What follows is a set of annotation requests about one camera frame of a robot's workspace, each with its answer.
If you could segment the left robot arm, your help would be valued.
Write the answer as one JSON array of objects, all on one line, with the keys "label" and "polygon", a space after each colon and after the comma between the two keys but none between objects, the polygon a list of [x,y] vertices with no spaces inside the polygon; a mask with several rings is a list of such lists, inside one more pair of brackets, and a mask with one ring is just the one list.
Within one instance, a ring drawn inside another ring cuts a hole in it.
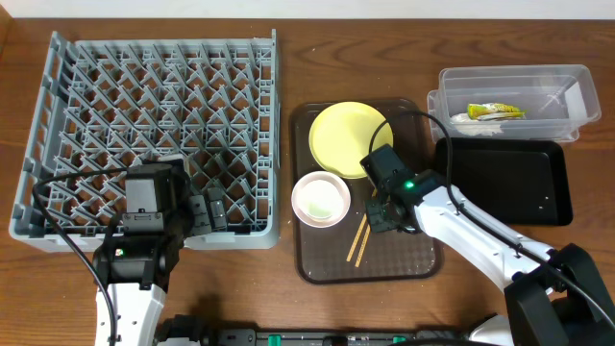
[{"label": "left robot arm", "polygon": [[195,193],[183,160],[148,161],[125,179],[126,208],[93,256],[98,345],[154,345],[170,274],[185,240],[227,227],[221,189]]}]

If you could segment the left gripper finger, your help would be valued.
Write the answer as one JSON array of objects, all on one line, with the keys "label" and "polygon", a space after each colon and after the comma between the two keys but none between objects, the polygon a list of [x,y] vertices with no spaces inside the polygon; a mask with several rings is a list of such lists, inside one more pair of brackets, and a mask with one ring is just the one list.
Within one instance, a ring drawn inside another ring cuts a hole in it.
[{"label": "left gripper finger", "polygon": [[224,193],[219,187],[207,190],[208,213],[213,231],[226,231],[228,226]]},{"label": "left gripper finger", "polygon": [[191,235],[207,235],[211,233],[211,221],[209,217],[208,205],[203,195],[194,195],[188,199],[192,214],[194,216]]}]

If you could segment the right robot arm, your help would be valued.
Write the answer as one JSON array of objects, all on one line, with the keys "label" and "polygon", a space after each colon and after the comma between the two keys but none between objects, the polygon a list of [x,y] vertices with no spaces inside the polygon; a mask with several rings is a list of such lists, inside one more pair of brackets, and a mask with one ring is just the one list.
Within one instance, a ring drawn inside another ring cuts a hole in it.
[{"label": "right robot arm", "polygon": [[515,232],[468,201],[449,179],[414,174],[390,145],[360,162],[377,191],[365,203],[374,233],[423,233],[448,245],[503,294],[506,315],[433,345],[611,345],[614,304],[595,262],[575,244],[560,250]]}]

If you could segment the pink white bowl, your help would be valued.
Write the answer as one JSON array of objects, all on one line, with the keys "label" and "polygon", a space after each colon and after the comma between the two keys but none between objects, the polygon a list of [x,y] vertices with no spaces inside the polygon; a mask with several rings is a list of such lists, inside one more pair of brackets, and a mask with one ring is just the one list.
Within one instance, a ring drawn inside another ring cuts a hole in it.
[{"label": "pink white bowl", "polygon": [[303,176],[293,187],[291,206],[298,219],[313,228],[330,228],[347,215],[352,202],[347,184],[327,171]]}]

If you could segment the white paper napkin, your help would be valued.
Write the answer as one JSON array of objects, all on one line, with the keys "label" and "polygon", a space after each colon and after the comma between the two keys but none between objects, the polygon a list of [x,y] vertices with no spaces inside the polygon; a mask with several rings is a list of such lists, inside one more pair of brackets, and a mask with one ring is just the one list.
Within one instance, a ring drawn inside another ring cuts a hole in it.
[{"label": "white paper napkin", "polygon": [[466,136],[493,136],[503,132],[499,123],[474,120],[467,113],[453,115],[451,121],[455,129]]}]

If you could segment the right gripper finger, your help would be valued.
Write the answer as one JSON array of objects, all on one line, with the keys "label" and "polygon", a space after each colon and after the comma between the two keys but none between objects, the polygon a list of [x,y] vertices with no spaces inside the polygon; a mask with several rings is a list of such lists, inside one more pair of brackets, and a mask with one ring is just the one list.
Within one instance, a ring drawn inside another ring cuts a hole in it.
[{"label": "right gripper finger", "polygon": [[417,235],[422,233],[422,230],[418,225],[417,219],[413,212],[409,210],[398,212],[397,232],[410,235]]},{"label": "right gripper finger", "polygon": [[382,204],[377,200],[368,200],[364,203],[366,221],[372,233],[385,233],[397,231],[398,224],[386,215]]}]

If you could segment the small white cup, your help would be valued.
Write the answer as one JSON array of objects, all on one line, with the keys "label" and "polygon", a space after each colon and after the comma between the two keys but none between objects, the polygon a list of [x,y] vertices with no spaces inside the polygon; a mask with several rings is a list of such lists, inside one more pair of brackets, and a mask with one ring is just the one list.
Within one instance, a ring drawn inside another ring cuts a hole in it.
[{"label": "small white cup", "polygon": [[312,219],[335,218],[342,212],[343,200],[330,182],[315,180],[306,184],[300,196],[302,211]]}]

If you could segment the green snack wrapper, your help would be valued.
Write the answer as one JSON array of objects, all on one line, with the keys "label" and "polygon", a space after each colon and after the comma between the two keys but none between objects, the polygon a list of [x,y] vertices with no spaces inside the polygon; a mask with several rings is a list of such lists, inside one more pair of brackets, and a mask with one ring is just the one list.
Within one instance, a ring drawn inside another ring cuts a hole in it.
[{"label": "green snack wrapper", "polygon": [[517,107],[502,103],[469,104],[467,114],[473,120],[489,121],[499,119],[524,118],[526,112]]}]

